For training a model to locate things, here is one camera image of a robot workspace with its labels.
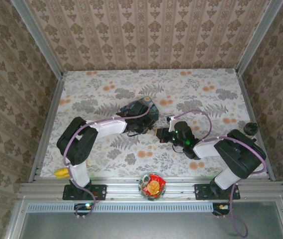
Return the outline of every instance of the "table surface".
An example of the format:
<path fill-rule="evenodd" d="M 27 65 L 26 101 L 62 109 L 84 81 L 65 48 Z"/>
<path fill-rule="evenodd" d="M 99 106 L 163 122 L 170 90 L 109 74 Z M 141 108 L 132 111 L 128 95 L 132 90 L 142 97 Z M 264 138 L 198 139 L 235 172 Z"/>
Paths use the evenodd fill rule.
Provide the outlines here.
<path fill-rule="evenodd" d="M 209 114 L 210 137 L 241 129 L 250 121 L 234 69 L 69 72 L 40 176 L 53 177 L 56 169 L 64 167 L 56 142 L 73 118 L 109 118 L 120 107 L 144 96 L 159 109 L 154 128 L 168 127 L 167 116 L 194 109 Z M 203 115 L 187 114 L 181 119 L 198 138 L 208 132 L 209 123 Z M 126 133 L 103 137 L 95 142 L 86 162 L 92 177 L 135 177 L 146 172 L 165 177 L 214 177 L 226 166 L 221 157 L 191 160 L 175 153 L 170 143 L 159 143 L 153 130 L 134 137 Z"/>

